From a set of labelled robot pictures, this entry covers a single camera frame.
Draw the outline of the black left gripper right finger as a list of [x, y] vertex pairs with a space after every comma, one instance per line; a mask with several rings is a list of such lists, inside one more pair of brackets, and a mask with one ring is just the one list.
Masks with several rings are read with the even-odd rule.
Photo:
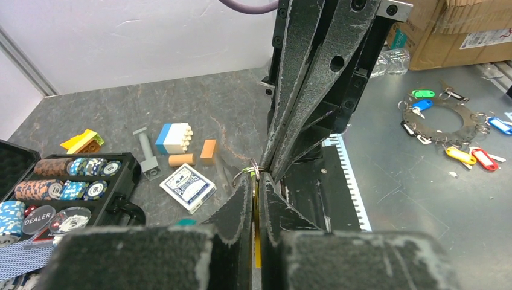
[[459, 289], [447, 253], [430, 235], [324, 231], [259, 179], [264, 289]]

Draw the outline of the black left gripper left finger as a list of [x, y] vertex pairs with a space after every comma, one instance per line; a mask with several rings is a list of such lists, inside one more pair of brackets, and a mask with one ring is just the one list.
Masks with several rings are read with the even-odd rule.
[[252, 192], [242, 177], [196, 225], [86, 227], [58, 244], [39, 289], [250, 289]]

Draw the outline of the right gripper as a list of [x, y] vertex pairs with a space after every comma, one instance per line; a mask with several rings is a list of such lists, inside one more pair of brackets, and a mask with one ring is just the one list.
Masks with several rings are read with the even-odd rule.
[[349, 122], [388, 32], [411, 1], [278, 1], [272, 97], [260, 164], [281, 179], [291, 164]]

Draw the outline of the yellow key tag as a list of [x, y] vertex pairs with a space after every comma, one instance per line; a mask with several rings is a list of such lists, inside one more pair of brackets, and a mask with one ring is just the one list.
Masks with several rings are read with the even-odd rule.
[[253, 220], [254, 220], [254, 264], [257, 269], [261, 268], [261, 246], [260, 246], [260, 222], [259, 222], [259, 199], [258, 188], [254, 192]]

